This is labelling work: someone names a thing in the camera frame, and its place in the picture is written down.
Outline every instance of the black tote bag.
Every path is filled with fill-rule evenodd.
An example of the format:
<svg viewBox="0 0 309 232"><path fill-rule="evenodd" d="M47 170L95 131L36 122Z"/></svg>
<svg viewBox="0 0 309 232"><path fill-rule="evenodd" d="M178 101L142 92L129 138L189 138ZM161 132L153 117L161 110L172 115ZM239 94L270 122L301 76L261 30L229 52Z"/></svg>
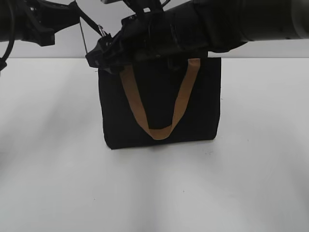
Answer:
<svg viewBox="0 0 309 232"><path fill-rule="evenodd" d="M105 141L111 149L213 140L220 119L221 59L167 59L99 70Z"/></svg>

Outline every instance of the tan handle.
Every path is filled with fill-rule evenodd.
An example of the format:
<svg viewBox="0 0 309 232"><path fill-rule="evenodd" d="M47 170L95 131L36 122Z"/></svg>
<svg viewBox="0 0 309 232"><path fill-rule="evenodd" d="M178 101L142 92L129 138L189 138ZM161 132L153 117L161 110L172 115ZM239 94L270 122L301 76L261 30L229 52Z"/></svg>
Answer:
<svg viewBox="0 0 309 232"><path fill-rule="evenodd" d="M197 74L200 69L200 59L188 60L187 73L180 86L178 97L175 102L174 115L172 124L166 128L153 130L149 128L148 120L144 106L140 99L139 89L134 76L133 67L125 66L125 70L120 73L123 88L126 93L126 97L129 101L132 113L137 123L149 134L154 140L167 139L173 132L181 118L183 117L191 96L191 92L194 83L197 79Z"/></svg>

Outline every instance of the white surface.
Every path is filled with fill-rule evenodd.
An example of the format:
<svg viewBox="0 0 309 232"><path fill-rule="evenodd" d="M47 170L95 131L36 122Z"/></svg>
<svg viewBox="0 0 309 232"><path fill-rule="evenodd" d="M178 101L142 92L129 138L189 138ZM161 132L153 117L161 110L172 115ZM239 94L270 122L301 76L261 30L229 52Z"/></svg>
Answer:
<svg viewBox="0 0 309 232"><path fill-rule="evenodd" d="M0 231L308 232L308 64L225 59L215 141L110 151L85 60L10 60Z"/></svg>
<svg viewBox="0 0 309 232"><path fill-rule="evenodd" d="M54 0L69 4L73 0ZM172 0L169 4L174 7L187 0ZM114 35L121 28L121 19L132 14L123 2L104 5L100 0L77 0L80 7L107 32ZM84 24L88 50L95 47L98 35ZM6 43L0 43L0 52L4 52ZM79 26L74 26L56 34L56 45L41 48L36 44L16 42L12 57L15 58L83 58L84 44ZM252 57L302 57L309 58L309 40L301 41L272 41L254 42L226 54L211 54L230 58Z"/></svg>

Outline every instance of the white wall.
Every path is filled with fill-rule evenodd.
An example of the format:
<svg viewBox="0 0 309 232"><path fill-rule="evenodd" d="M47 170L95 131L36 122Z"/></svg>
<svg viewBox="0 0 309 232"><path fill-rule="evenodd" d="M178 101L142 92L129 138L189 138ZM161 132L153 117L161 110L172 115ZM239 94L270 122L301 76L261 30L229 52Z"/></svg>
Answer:
<svg viewBox="0 0 309 232"><path fill-rule="evenodd" d="M68 4L72 0L57 0ZM169 7L181 4L187 0L172 0ZM107 32L114 35L121 27L120 20L132 14L122 2L104 5L100 0L78 0L80 7L97 23L104 26ZM84 26L88 50L91 50L98 36L86 25ZM6 43L0 44L0 51L4 51ZM74 26L56 35L56 45L41 48L38 45L17 42L12 57L15 58L82 58L85 55L84 45L79 26ZM309 57L309 40L305 41L275 41L254 42L247 44L223 56L230 58L247 57Z"/></svg>

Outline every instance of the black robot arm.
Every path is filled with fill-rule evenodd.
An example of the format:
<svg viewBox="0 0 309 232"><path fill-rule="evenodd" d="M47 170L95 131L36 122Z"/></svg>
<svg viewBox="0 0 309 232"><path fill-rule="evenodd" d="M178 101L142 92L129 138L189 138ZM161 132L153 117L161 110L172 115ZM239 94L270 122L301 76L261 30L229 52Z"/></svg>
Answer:
<svg viewBox="0 0 309 232"><path fill-rule="evenodd" d="M10 41L0 59L0 70L6 66L15 40L54 45L55 33L79 22L79 15L64 4L45 0L0 0L0 42Z"/></svg>
<svg viewBox="0 0 309 232"><path fill-rule="evenodd" d="M165 12L136 14L122 24L114 38L101 38L86 56L91 67L117 73L143 60L205 57L250 41L306 39L309 0L191 0Z"/></svg>
<svg viewBox="0 0 309 232"><path fill-rule="evenodd" d="M206 57L246 42L309 38L309 0L191 0L164 11L160 0L123 0L135 14L122 20L112 37L77 8L44 0L0 0L0 42L12 38L53 45L54 34L79 23L80 16L102 35L86 55L91 67L118 73L124 65L168 57ZM119 0L102 0L112 3Z"/></svg>

